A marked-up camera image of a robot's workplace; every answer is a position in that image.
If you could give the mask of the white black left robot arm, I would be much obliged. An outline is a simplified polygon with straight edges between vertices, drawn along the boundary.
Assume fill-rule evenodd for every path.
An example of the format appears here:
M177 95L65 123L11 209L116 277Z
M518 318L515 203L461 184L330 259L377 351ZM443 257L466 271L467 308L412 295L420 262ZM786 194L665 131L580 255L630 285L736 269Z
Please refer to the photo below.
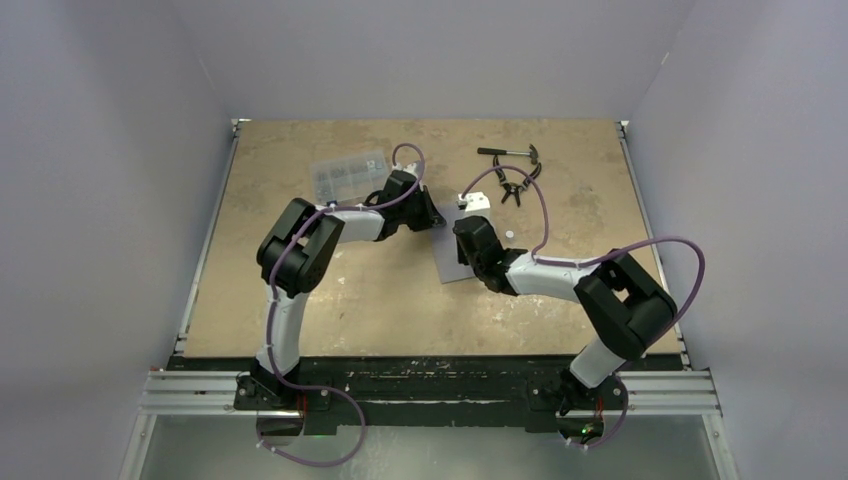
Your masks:
M256 254L267 289L264 346L250 372L260 384L260 397L275 409L287 408L297 399L306 303L338 245L381 242L401 226L421 232L445 223L428 187L405 170L392 171L384 187L358 205L320 206L303 198L291 200Z

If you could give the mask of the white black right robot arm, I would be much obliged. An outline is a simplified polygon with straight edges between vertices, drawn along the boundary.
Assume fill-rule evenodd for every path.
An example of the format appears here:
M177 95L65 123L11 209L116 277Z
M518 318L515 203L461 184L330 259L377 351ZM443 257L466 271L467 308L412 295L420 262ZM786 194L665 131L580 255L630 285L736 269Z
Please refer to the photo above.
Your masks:
M482 216L455 222L459 259L495 293L541 295L579 304L595 338L574 358L561 381L564 399L584 407L601 384L664 335L678 314L671 296L628 253L618 250L593 269L552 265L524 249L506 248Z

